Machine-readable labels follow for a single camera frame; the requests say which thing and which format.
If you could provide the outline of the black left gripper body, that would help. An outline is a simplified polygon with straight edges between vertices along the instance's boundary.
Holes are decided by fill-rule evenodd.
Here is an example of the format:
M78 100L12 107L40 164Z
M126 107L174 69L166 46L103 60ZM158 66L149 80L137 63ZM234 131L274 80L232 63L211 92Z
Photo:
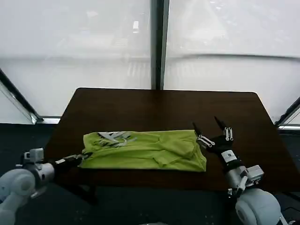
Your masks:
M56 165L67 167L78 166L80 163L81 155L71 155L55 161Z

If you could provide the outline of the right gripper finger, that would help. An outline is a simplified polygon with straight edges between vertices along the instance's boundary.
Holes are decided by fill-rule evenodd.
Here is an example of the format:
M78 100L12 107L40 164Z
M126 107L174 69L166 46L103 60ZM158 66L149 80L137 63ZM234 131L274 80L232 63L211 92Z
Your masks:
M216 116L214 117L216 123L218 124L219 128L223 131L223 135L225 136L226 141L233 141L233 128L227 126L223 121L221 121Z
M201 146L203 146L204 148L212 148L213 146L215 146L215 143L209 138L205 137L202 134L200 128L194 122L192 123L192 125L196 134L196 139Z

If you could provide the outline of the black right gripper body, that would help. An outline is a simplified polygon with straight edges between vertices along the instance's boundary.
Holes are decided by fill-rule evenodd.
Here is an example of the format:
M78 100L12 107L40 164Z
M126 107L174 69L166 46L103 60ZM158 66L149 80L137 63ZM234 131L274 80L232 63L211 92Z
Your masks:
M223 170L232 170L242 166L242 161L240 160L240 158L233 153L233 141L227 141L225 139L225 135L213 137L211 138L211 141L213 141L215 145L209 148L209 153L217 155L221 162ZM233 155L235 159L229 159L229 161L226 162L226 160L222 156L222 153L225 153L226 151L232 151L231 155Z

